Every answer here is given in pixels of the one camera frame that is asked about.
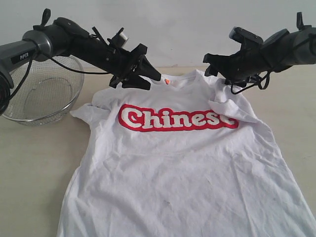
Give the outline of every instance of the metal mesh basket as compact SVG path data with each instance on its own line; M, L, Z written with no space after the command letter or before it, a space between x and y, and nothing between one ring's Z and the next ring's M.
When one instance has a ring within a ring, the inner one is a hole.
M55 59L69 68L82 71L80 62L72 56ZM25 64L11 74L15 86L11 93L24 76L27 66ZM84 74L71 72L51 60L34 61L28 77L10 100L3 116L23 125L57 122L72 108L83 81Z

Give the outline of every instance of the wire mesh bowl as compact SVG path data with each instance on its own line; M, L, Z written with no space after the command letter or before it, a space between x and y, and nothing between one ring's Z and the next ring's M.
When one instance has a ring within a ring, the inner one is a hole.
M55 57L65 66L81 70L80 62L70 57ZM28 63L11 76L16 86L24 76ZM84 74L71 72L51 60L33 61L30 73L18 93L10 100L3 116L23 125L43 125L61 120L77 100Z

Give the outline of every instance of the t-shirt sleeve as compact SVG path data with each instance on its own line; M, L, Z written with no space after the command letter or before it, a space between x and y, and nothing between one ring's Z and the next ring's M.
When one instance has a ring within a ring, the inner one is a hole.
M79 118L89 126L92 126L94 123L107 120L110 114L110 110L108 109L101 109L98 107L93 106L91 103L87 103L82 105L79 109L70 111L70 114L73 117Z

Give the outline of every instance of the table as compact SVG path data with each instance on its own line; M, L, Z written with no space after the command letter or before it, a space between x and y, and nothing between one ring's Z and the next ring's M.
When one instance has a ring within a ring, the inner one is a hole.
M160 68L181 75L194 68ZM316 216L316 67L272 74L266 91L244 95L274 131L283 157ZM108 86L111 76L85 77L74 109ZM0 236L54 237L68 182L83 157L90 130L69 114L60 122L28 127L0 118Z

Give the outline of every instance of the t-shirt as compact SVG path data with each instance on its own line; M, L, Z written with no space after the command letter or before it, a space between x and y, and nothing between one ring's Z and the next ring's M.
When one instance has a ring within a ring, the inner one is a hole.
M97 92L59 237L314 237L316 221L270 128L223 79L162 75Z

